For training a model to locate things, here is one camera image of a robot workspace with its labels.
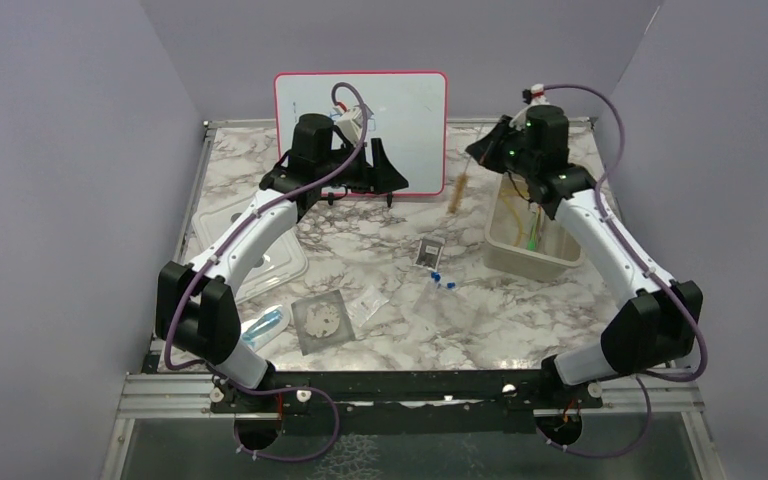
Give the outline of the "small clear zip bag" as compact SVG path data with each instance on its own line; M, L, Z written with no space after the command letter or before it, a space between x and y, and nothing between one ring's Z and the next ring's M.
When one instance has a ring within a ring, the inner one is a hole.
M359 296L346 304L352 325L363 326L388 302L389 299L376 286L367 286Z

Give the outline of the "bag of filter paper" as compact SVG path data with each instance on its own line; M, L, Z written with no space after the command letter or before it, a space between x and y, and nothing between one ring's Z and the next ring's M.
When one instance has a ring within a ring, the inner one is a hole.
M303 356L356 339L339 290L297 300L291 312Z

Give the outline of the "yellow rubber tubing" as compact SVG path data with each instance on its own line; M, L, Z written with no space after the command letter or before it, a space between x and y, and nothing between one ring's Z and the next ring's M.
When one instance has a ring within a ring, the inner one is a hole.
M519 247L525 238L525 223L519 209L515 206L514 197L521 198L519 191L515 187L502 187L500 189L500 198L516 222L517 236L513 246Z

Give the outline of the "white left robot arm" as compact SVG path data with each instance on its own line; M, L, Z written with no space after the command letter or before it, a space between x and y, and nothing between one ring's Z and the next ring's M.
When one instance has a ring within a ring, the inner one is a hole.
M235 295L242 281L283 234L322 197L325 188L392 192L405 179L381 182L389 169L378 138L368 136L369 113L359 106L338 119L304 114L292 144L261 179L242 215L219 239L187 264L168 262L160 271L155 333L163 339L171 370L172 348L195 355L236 386L245 407L258 411L273 401L271 363L241 338Z

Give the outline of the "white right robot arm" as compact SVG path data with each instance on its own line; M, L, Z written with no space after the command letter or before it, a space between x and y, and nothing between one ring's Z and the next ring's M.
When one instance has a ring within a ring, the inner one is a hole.
M521 177L528 199L569 233L613 294L618 311L597 341L543 362L539 398L560 407L577 385L642 373L680 359L697 337L703 295L677 281L631 237L590 171L569 160L569 119L553 105L502 116L466 148L481 167Z

